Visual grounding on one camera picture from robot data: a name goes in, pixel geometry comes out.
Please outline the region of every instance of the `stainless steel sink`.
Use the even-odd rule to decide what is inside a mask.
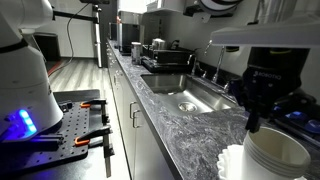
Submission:
[[[235,107],[207,86],[187,75],[141,75],[173,115],[199,114]]]

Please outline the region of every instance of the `white wall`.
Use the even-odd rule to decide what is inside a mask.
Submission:
[[[49,0],[57,11],[68,13],[78,12],[85,4],[79,0]],[[89,4],[80,15],[92,16],[92,5]],[[69,18],[56,17],[56,21],[38,28],[37,32],[55,33],[59,37],[61,56],[71,56],[71,48],[67,36],[67,22]],[[70,36],[75,57],[96,57],[94,53],[94,38],[92,22],[73,19],[70,22]]]
[[[319,2],[308,0],[317,5],[303,6],[304,0],[298,1],[299,10],[320,9]],[[213,18],[208,23],[202,23],[201,19],[183,16],[179,13],[171,13],[163,17],[164,39],[171,42],[180,39],[180,46],[188,49],[202,48],[198,53],[198,59],[206,64],[217,66],[220,54],[220,47],[211,47],[207,56],[204,56],[204,49],[210,39],[212,31],[228,26],[246,25],[254,19],[257,0],[245,0],[237,8],[233,17]],[[240,47],[235,53],[225,53],[221,68],[237,75],[242,75],[247,67],[250,47]],[[302,88],[320,101],[320,49],[312,49],[303,69],[301,79]]]

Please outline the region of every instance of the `floor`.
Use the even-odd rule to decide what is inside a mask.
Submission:
[[[111,141],[115,151],[115,155],[111,156],[112,175],[107,179],[130,180],[108,69],[98,68],[94,60],[75,59],[62,70],[52,74],[49,79],[54,92],[88,89],[100,90],[100,97],[106,98],[108,101],[107,109],[113,130]],[[103,154],[101,154],[101,161],[97,162],[97,164],[100,164],[99,166],[97,165],[97,171],[104,171]],[[103,176],[95,177],[95,179],[105,179],[105,177],[104,173]]]

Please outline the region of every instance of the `marble countertop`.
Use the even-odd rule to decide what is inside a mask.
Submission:
[[[149,116],[151,124],[168,152],[179,177],[183,180],[219,179],[218,154],[228,145],[242,144],[245,137],[246,116],[241,107],[216,112],[177,117],[171,115],[157,95],[145,84],[140,75],[151,74],[143,66],[132,65],[131,56],[121,56],[109,41],[124,74]],[[213,85],[196,78],[210,88]],[[300,141],[309,151],[312,164],[305,175],[309,180],[320,179],[320,151]]]

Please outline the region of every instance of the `kettle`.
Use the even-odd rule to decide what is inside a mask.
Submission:
[[[166,50],[167,44],[165,40],[160,38],[152,39],[152,49],[153,50]]]

